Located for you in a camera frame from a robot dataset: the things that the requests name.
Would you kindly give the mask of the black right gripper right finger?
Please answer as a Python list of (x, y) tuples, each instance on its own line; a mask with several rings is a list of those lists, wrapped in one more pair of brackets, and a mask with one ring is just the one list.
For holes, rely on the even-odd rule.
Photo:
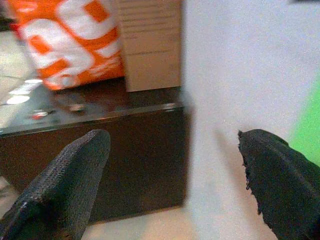
[(320, 168), (263, 129), (238, 132), (246, 188), (279, 240), (320, 238)]

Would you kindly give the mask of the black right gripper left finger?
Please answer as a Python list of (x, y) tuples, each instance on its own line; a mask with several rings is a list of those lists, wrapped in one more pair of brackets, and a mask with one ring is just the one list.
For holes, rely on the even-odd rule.
[(80, 240), (111, 150), (94, 129), (71, 142), (35, 177), (0, 220), (2, 240)]

